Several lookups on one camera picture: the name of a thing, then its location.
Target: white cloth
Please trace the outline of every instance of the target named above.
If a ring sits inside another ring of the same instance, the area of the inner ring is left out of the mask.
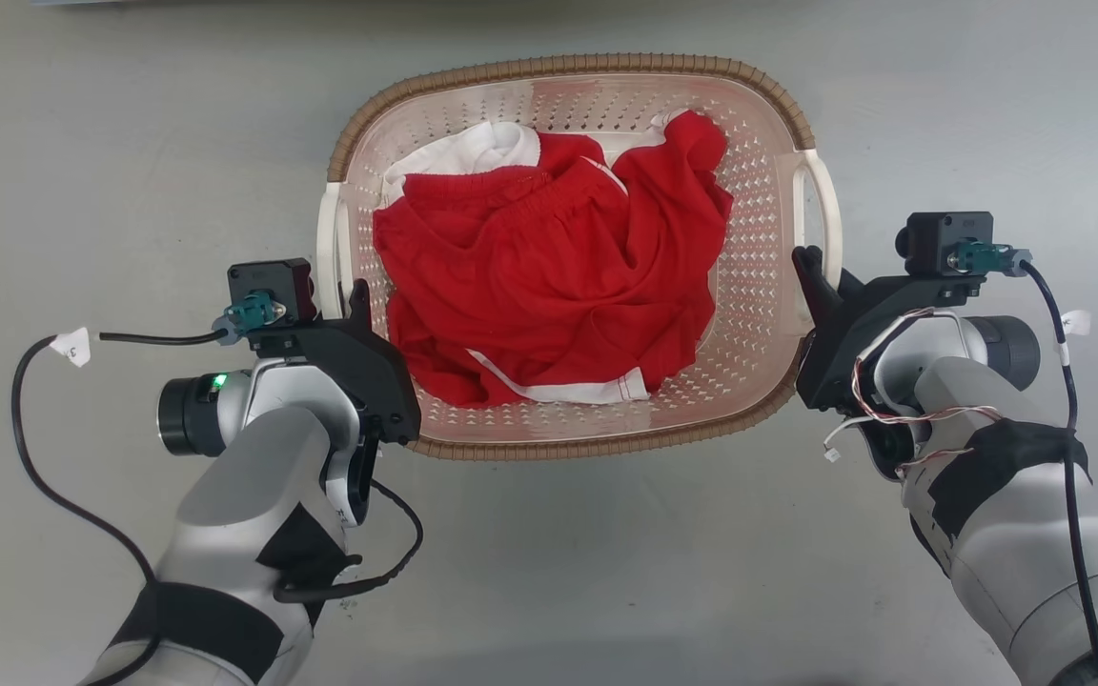
[[[509,166],[535,168],[540,160],[537,132],[513,122],[482,122],[410,153],[384,172],[380,206],[388,207],[405,195],[411,173],[482,173]]]
[[[661,145],[666,142],[663,130],[679,114],[687,110],[674,110],[654,114],[650,126],[641,132],[594,132],[591,135],[604,150],[604,160],[613,164],[627,150],[632,148]],[[448,135],[435,143],[423,145],[410,153],[400,161],[393,164],[384,172],[383,185],[380,187],[380,207],[388,207],[405,195],[405,177],[411,173],[433,175],[466,175],[483,173],[489,170],[508,168],[509,166],[536,166],[540,161],[540,138],[537,132],[513,122],[482,122],[470,126],[460,134]],[[626,191],[613,170],[594,160],[589,160],[598,169],[604,170],[614,183]],[[492,361],[479,351],[469,350],[483,368],[490,370],[506,387],[515,391],[530,401],[538,403],[583,403],[589,405],[607,405],[624,403],[624,401],[641,401],[649,398],[646,383],[641,378],[641,369],[635,368],[624,373],[621,378],[603,383],[562,383],[552,386],[519,386],[513,379],[502,373]]]

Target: basket rim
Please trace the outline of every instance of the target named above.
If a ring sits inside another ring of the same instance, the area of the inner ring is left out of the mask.
[[[744,61],[727,57],[701,55],[663,55],[649,53],[621,53],[596,55],[557,55],[537,57],[530,60],[491,61],[491,64],[440,70],[429,75],[415,76],[389,86],[367,100],[345,125],[333,148],[329,159],[328,182],[341,183],[350,166],[355,148],[362,134],[379,120],[404,101],[419,95],[446,90],[457,90],[484,83],[523,81],[528,78],[553,76],[584,76],[597,74],[662,74],[693,75],[722,78],[741,83],[757,92],[774,108],[787,126],[791,139],[797,150],[816,147],[811,126],[803,110],[781,83],[774,81],[761,69]],[[451,460],[552,460],[567,458],[601,457],[623,454],[623,452],[650,451],[693,443],[696,440],[716,438],[750,429],[776,413],[794,395],[794,380],[798,374],[798,363],[803,352],[803,340],[798,344],[794,359],[774,390],[749,408],[710,420],[670,427],[670,429],[645,430],[645,432],[601,438],[579,438],[567,440],[545,440],[535,443],[475,443],[457,442],[422,437],[408,445],[413,451],[432,458]]]

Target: white handle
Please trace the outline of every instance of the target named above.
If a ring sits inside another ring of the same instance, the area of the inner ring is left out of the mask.
[[[816,199],[820,201],[820,223],[824,225],[825,256],[820,261],[820,273],[824,273],[825,281],[832,288],[841,281],[841,210],[837,207],[837,192],[833,191],[833,179],[828,175],[828,168],[820,160],[820,156],[815,150],[803,150],[798,154],[798,166],[794,170],[794,244],[796,246],[806,245],[805,236],[805,194],[803,194],[803,181],[805,173],[811,173],[811,181],[816,188]],[[806,336],[807,331],[815,328],[815,322],[807,313],[807,304],[803,300],[803,293],[798,292],[796,299],[796,320],[788,320],[787,329],[791,334]]]
[[[322,209],[316,221],[316,294],[324,318],[341,318],[341,292],[338,283],[341,278],[340,251],[338,246],[338,226],[336,210],[341,198],[341,184],[329,183],[324,187]]]
[[[810,172],[816,187],[816,199],[820,201],[820,220],[825,232],[825,257],[820,270],[825,281],[832,288],[841,281],[841,210],[837,207],[837,191],[833,191],[833,178],[828,175],[828,167],[815,150],[803,150],[798,168],[794,170],[794,244],[805,246],[803,235],[803,173]]]

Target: red fabric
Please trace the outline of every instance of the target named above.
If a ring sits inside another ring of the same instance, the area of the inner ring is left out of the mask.
[[[603,164],[589,136],[541,134],[537,168],[410,176],[376,212],[374,244],[396,285],[389,335],[437,398],[522,400],[519,386],[609,382],[640,368],[649,391],[693,364],[714,316],[707,273],[731,195],[715,183],[722,132],[685,112],[666,143]]]

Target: laundry basket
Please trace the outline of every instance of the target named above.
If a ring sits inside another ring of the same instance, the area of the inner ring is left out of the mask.
[[[716,312],[697,363],[652,398],[615,405],[513,403],[456,408],[417,390],[415,451],[450,459],[552,459],[643,451],[748,429],[791,398],[798,306],[791,249],[803,241],[805,177],[824,223],[825,277],[841,272],[841,217],[811,130],[784,88],[736,60],[688,55],[574,55],[450,69],[406,79],[363,104],[333,151],[317,234],[316,284],[344,315],[355,278],[371,285],[372,327],[388,334],[393,285],[371,216],[389,165],[475,123],[513,121],[556,134],[637,134],[659,112],[704,112],[727,135],[720,185],[735,196],[710,285]]]

